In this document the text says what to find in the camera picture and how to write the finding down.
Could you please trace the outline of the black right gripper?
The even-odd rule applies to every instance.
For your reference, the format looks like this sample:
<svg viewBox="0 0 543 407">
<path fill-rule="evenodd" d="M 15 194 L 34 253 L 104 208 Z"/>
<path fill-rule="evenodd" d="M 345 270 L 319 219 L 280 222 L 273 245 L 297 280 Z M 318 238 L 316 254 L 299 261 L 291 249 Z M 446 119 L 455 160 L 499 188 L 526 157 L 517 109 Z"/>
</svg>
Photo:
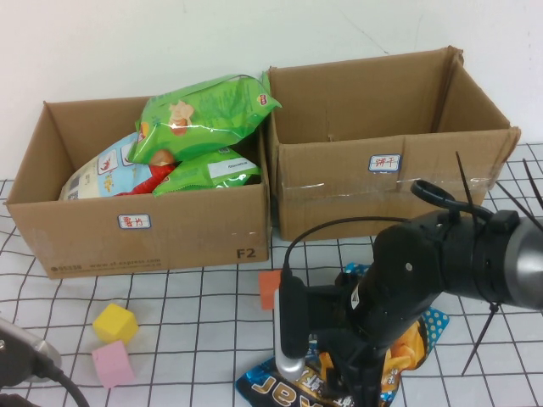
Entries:
<svg viewBox="0 0 543 407">
<path fill-rule="evenodd" d="M 329 351 L 333 367 L 328 386 L 335 395 L 352 395 L 352 356 L 359 358 L 356 406 L 379 406 L 383 352 L 424 312 L 424 275 L 417 270 L 369 270 L 339 286 L 309 289 L 310 330 Z"/>
</svg>

